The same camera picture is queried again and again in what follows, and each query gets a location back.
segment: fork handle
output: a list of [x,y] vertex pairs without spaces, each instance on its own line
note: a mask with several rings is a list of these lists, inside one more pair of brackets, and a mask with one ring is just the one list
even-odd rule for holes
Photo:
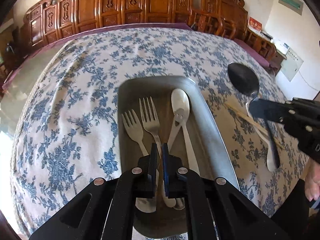
[[144,146],[144,144],[143,144],[142,140],[141,140],[141,141],[139,141],[139,142],[138,142],[138,144],[139,144],[140,149],[141,149],[141,151],[142,151],[142,155],[143,155],[143,156],[147,156],[147,155],[149,155],[149,153],[147,152],[147,149],[145,148],[145,146]]
[[156,141],[156,144],[157,144],[157,148],[158,148],[158,152],[159,152],[159,156],[160,156],[160,159],[161,159],[161,141],[160,141],[160,138],[158,135],[154,135],[153,138],[155,139]]

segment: wooden chopsticks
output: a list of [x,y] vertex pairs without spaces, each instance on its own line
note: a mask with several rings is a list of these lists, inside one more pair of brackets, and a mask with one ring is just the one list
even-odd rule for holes
[[[242,119],[246,120],[248,123],[252,124],[253,126],[255,126],[257,129],[259,129],[260,132],[262,132],[263,134],[268,135],[268,131],[266,129],[264,129],[260,124],[256,123],[251,117],[248,117],[247,115],[245,115],[244,113],[242,113],[241,111],[239,111],[237,108],[231,106],[228,103],[224,103],[227,107],[229,107],[230,109],[232,109],[237,116],[241,117]],[[284,150],[284,147],[280,144],[280,141],[277,138],[275,139],[275,143],[276,145],[278,145],[282,150]]]

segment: floor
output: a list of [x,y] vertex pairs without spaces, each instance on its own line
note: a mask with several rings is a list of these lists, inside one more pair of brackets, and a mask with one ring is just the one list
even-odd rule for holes
[[23,106],[45,66],[26,62],[0,102],[0,209],[16,232],[19,229],[13,212],[10,186],[13,137]]

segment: floral tablecloth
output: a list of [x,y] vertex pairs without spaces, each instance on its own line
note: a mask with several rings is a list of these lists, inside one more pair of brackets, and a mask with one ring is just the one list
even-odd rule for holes
[[[39,77],[16,130],[12,193],[23,232],[34,232],[94,178],[120,176],[118,87],[126,79],[153,75],[183,75],[198,84],[227,147],[241,192],[272,216],[295,186],[307,157],[297,149],[297,140],[273,124],[275,136],[284,135],[285,150],[279,149],[280,168],[268,171],[267,146],[249,123],[224,105],[228,102],[246,113],[249,100],[231,85],[230,62],[244,63],[255,71],[263,98],[285,100],[251,56],[218,36],[136,28],[67,43]],[[137,232],[133,235],[145,238]]]

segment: fork tines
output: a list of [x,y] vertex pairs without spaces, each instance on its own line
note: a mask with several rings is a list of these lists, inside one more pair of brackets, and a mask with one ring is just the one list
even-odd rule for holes
[[139,121],[138,116],[133,109],[131,109],[131,111],[129,110],[128,112],[129,112],[130,118],[129,118],[127,112],[125,112],[124,115],[122,114],[122,120],[123,120],[123,124],[124,124],[125,128],[132,127],[132,126],[136,125]]
[[142,119],[142,122],[143,122],[143,123],[148,122],[148,121],[152,121],[152,120],[158,121],[158,115],[157,115],[157,111],[156,111],[155,105],[154,105],[154,103],[153,103],[152,97],[150,97],[150,100],[151,100],[151,105],[152,105],[152,110],[153,110],[153,111],[151,111],[149,99],[147,98],[147,104],[148,104],[148,108],[149,108],[149,111],[148,111],[148,110],[147,110],[146,101],[145,101],[145,99],[143,98],[144,109],[145,109],[145,112],[146,112],[146,119],[145,119],[145,118],[144,118],[144,113],[143,113],[142,104],[141,104],[141,99],[139,98],[140,114],[141,114],[141,119]]

